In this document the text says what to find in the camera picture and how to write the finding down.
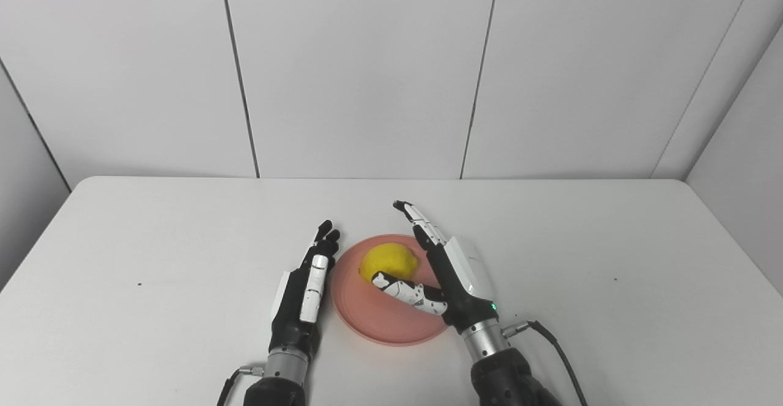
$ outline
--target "robotic finger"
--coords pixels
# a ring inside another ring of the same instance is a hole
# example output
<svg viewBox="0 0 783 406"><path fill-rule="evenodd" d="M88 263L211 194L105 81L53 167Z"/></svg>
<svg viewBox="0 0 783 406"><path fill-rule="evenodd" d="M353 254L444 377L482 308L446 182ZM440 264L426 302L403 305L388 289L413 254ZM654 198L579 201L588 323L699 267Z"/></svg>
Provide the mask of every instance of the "robotic finger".
<svg viewBox="0 0 783 406"><path fill-rule="evenodd" d="M426 286L425 284L399 279L383 271L375 272L373 284L390 297L407 303L425 313L440 316L448 308L440 289Z"/></svg>

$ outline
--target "white wall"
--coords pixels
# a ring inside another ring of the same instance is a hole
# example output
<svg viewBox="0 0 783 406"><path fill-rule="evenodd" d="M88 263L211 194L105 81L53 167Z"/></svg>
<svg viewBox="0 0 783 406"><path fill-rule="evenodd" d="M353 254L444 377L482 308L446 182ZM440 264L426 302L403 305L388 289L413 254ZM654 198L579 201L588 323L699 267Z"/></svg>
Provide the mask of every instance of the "white wall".
<svg viewBox="0 0 783 406"><path fill-rule="evenodd" d="M683 117L697 116L691 97L725 58L735 14L763 21L740 22L748 36L733 49L763 49L781 0L738 13L743 1L497 0L465 177L649 177ZM741 74L747 60L714 77ZM716 124L725 99L715 96L691 127ZM685 175L706 133L674 147L666 174Z"/></svg>
<svg viewBox="0 0 783 406"><path fill-rule="evenodd" d="M263 177L459 177L492 0L229 2Z"/></svg>
<svg viewBox="0 0 783 406"><path fill-rule="evenodd" d="M688 183L783 294L783 32L764 53Z"/></svg>
<svg viewBox="0 0 783 406"><path fill-rule="evenodd" d="M0 0L0 56L72 186L255 177L223 0Z"/></svg>
<svg viewBox="0 0 783 406"><path fill-rule="evenodd" d="M72 185L252 177L251 143L261 177L682 178L783 7L229 2L236 55L223 0L0 0L0 56Z"/></svg>
<svg viewBox="0 0 783 406"><path fill-rule="evenodd" d="M68 189L0 67L0 289Z"/></svg>

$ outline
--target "black fingertip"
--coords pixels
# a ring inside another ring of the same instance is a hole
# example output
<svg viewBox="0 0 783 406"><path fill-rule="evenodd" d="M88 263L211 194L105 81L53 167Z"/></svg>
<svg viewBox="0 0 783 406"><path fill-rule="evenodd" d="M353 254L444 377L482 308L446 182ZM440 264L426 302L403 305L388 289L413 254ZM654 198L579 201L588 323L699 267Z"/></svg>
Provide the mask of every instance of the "black fingertip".
<svg viewBox="0 0 783 406"><path fill-rule="evenodd" d="M340 231L339 230L333 230L330 231L329 234L327 234L327 241L336 242L336 240L340 239Z"/></svg>
<svg viewBox="0 0 783 406"><path fill-rule="evenodd" d="M332 221L326 220L321 223L320 226L318 226L318 233L316 233L316 241L319 241L320 239L324 238L324 236L329 233L329 231L332 230Z"/></svg>

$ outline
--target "white table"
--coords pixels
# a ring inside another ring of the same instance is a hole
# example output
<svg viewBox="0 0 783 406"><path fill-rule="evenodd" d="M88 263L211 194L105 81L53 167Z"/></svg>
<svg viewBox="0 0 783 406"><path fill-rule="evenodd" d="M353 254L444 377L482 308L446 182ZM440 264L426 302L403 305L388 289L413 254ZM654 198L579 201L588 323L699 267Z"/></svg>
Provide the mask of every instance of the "white table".
<svg viewBox="0 0 783 406"><path fill-rule="evenodd" d="M344 248L410 233L395 199L476 244L501 323L550 328L592 406L783 401L783 298L680 182L95 177L0 293L0 404L214 404L265 358L280 273L316 225L335 221ZM330 304L322 320L311 405L478 405L453 329L394 348ZM544 339L511 342L578 404Z"/></svg>

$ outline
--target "panel seam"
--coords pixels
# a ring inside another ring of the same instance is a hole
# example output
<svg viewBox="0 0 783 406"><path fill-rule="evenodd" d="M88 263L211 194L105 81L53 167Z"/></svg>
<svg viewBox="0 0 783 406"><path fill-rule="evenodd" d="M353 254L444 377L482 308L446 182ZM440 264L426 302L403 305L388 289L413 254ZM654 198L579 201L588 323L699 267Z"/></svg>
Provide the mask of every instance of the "panel seam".
<svg viewBox="0 0 783 406"><path fill-rule="evenodd" d="M234 54L234 66L237 68L237 80L240 85L240 95L242 97L242 108L244 109L245 123L247 125L247 138L250 140L250 151L253 156L253 166L255 168L255 177L261 178L258 171L258 156L255 152L255 140L253 139L253 127L250 122L250 112L247 109L247 95L244 89L244 80L242 78L242 68L240 66L240 55L237 51L237 37L234 35L234 23L231 19L231 8L229 7L229 0L223 0L223 4L226 6L226 21L229 26L229 37L231 38L231 50Z"/></svg>
<svg viewBox="0 0 783 406"><path fill-rule="evenodd" d="M677 124L674 125L674 130L669 136L668 141L666 141L666 145L663 147L661 155L658 157L658 160L655 162L655 165L652 166L652 170L650 172L649 178L652 178L652 176L655 174L655 170L657 170L658 164L660 164L661 160L663 159L663 155L665 155L666 150L669 149L669 144L672 143L672 139L674 138L674 135L677 134L677 130L680 127L680 124L682 124L683 118L685 118L685 114L688 113L688 109L691 107L691 103L693 102L694 97L696 97L696 93L699 93L699 88L701 88L702 82L704 82L704 78L707 76L707 73L710 71L710 67L713 65L713 61L715 60L718 51L721 49L722 44L724 44L724 39L726 39L728 32L732 30L733 22L737 18L737 14L739 13L739 10L742 8L743 4L744 4L744 0L740 0L739 5L737 5L737 8L735 10L735 13L733 13L732 15L732 19L729 21L726 30L721 36L721 40L718 41L718 46L715 48L713 55L710 57L710 61L707 62L707 66L704 68L704 72L702 72L702 76L699 78L699 82L696 83L696 88L694 88L693 93L691 93L691 97L688 99L688 103L685 104L685 109L683 109L682 114L680 114L680 118L677 120Z"/></svg>
<svg viewBox="0 0 783 406"><path fill-rule="evenodd" d="M467 124L467 138L465 139L465 150L462 153L462 166L459 168L459 179L465 174L465 161L467 160L467 147L470 145L470 133L473 131L473 119L476 116L476 103L478 102L478 88L481 85L481 74L484 71L484 58L487 53L487 43L489 43L489 31L492 28L492 14L495 12L495 0L489 6L489 21L487 21L487 32L484 35L484 47L481 49L481 63L478 64L478 78L476 79L476 91L473 94L473 107L470 109L470 122Z"/></svg>
<svg viewBox="0 0 783 406"><path fill-rule="evenodd" d="M24 113L28 115L28 119L30 120L30 123L33 125L33 129L35 130L35 133L37 136L39 136L39 140L41 141L41 144L43 144L44 149L46 150L46 153L48 155L48 158L51 160L51 164L54 164L54 168L57 170L57 174L59 175L59 178L61 178L62 182L65 184L65 188L68 189L68 193L70 194L73 192L73 190L70 188L70 184L68 184L68 180L65 179L65 175L62 173L62 169L59 168L59 164L57 163L57 160L54 158L53 153L51 153L50 147L48 147L48 144L46 143L46 139L44 139L43 134L41 134L41 130L39 128L39 125L35 122L35 119L33 119L33 114L30 113L30 108L28 108L28 104L25 103L24 98L22 97L22 93L20 93L19 88L17 88L17 84L13 82L13 78L11 77L11 72L8 71L8 68L6 67L6 63L3 62L2 58L0 57L0 67L2 67L3 74L8 77L9 82L11 83L11 89L13 89L14 94L17 95L17 99L19 100L19 103L21 103L22 108L24 109Z"/></svg>

